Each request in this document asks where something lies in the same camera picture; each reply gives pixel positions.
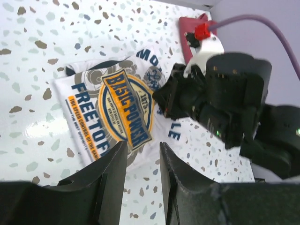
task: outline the red plastic part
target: red plastic part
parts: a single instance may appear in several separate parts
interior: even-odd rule
[[[195,28],[202,24],[207,23],[208,26],[212,24],[216,24],[215,21],[208,20],[208,17],[205,13],[203,13],[198,18],[189,18],[189,17],[180,17],[179,18],[179,33],[180,33],[180,42],[183,52],[184,61],[186,64],[190,61],[190,59],[193,57],[193,54],[191,52],[190,46],[188,45],[188,42],[186,40],[185,33],[191,33],[194,32]],[[212,32],[214,35],[217,35],[217,31],[214,30]]]
[[[202,23],[195,28],[195,38],[199,41],[207,39],[210,37],[210,31],[208,30],[208,24]]]

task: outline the purple cable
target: purple cable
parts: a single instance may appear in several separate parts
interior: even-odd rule
[[[276,34],[276,36],[282,43],[283,47],[285,48],[285,51],[291,60],[292,66],[294,67],[295,72],[300,80],[300,67],[297,62],[296,56],[295,56],[294,52],[292,51],[290,44],[288,43],[288,41],[286,40],[286,38],[284,37],[284,35],[280,31],[280,29],[272,21],[268,20],[267,18],[264,18],[260,15],[248,15],[248,14],[238,15],[238,16],[234,16],[229,19],[223,20],[221,22],[218,22],[217,24],[211,25],[209,27],[209,31],[213,31],[217,28],[220,28],[220,27],[223,27],[228,24],[238,22],[241,20],[256,20],[258,22],[261,22],[261,23],[265,24],[266,26],[268,26]]]

